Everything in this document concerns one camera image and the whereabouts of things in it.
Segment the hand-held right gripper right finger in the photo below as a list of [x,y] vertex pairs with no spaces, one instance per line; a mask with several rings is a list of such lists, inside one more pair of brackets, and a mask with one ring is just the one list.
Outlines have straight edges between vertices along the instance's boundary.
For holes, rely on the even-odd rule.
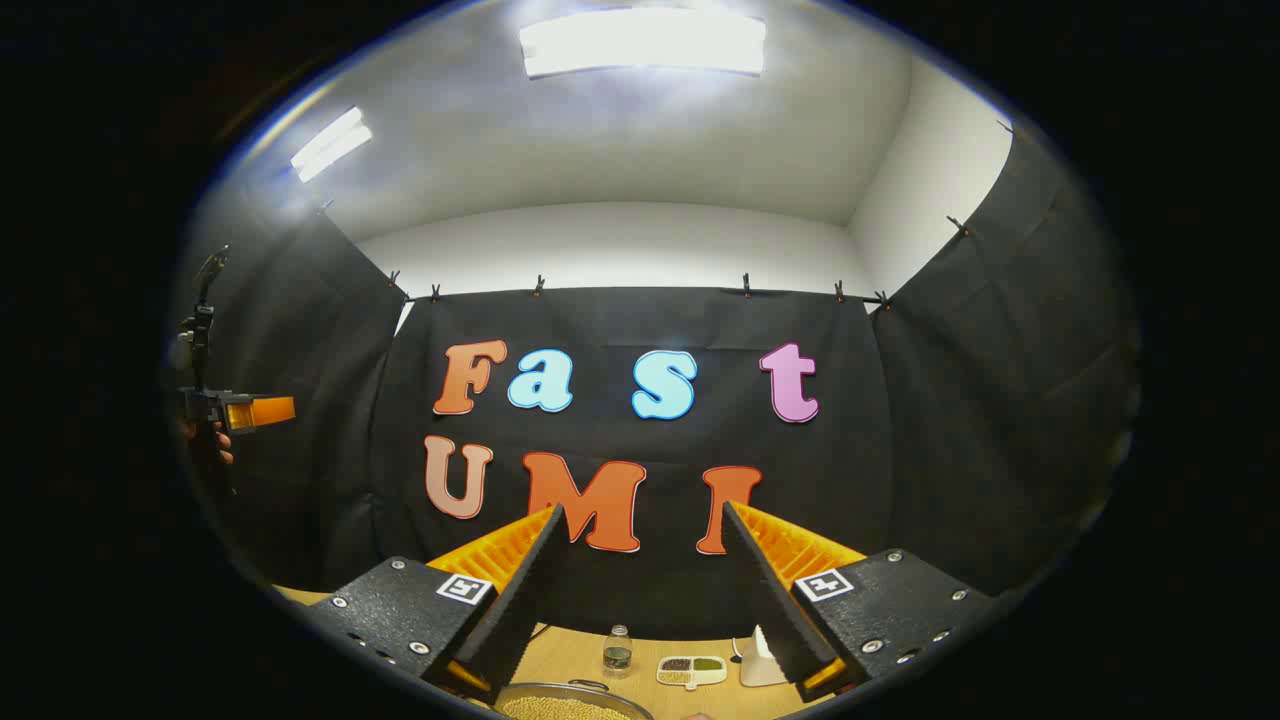
[[915,676],[998,611],[906,550],[865,555],[744,503],[723,503],[721,536],[751,624],[806,702]]

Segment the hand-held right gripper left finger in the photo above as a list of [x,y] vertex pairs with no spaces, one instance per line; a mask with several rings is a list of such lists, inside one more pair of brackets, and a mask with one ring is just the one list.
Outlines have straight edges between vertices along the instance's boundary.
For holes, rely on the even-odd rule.
[[566,524],[556,503],[430,562],[392,557],[300,612],[375,664],[492,703],[534,633]]

